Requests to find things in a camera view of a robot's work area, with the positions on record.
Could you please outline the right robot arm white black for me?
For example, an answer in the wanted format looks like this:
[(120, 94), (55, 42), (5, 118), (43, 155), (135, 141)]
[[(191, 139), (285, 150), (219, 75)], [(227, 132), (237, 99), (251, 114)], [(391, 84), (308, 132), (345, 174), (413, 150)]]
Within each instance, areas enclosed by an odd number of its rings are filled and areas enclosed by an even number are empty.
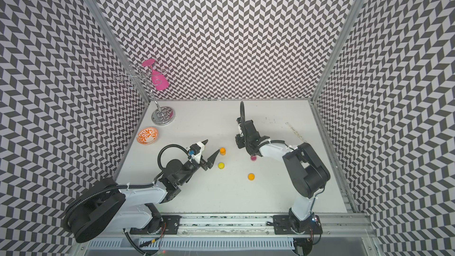
[(289, 146), (285, 141), (261, 136), (254, 122), (246, 121), (244, 117), (238, 117), (237, 124), (237, 147), (246, 149), (250, 157), (260, 156), (282, 162), (296, 190), (295, 201), (284, 224), (275, 220), (276, 233), (321, 234), (321, 223), (313, 208), (317, 195), (324, 192), (331, 175), (312, 146), (307, 142)]

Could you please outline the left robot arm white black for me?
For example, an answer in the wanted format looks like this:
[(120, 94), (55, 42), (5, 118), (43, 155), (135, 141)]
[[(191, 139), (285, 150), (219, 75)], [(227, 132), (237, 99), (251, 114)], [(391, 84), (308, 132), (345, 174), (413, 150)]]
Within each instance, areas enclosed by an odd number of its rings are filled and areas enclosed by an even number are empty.
[(129, 229), (140, 233), (156, 233), (165, 221), (157, 204), (172, 201), (200, 169), (213, 168), (220, 151), (205, 159), (207, 141), (189, 148), (170, 144), (157, 156), (160, 173), (149, 184), (118, 184), (112, 178), (97, 181), (67, 206), (62, 228), (76, 242), (88, 242), (104, 231)]

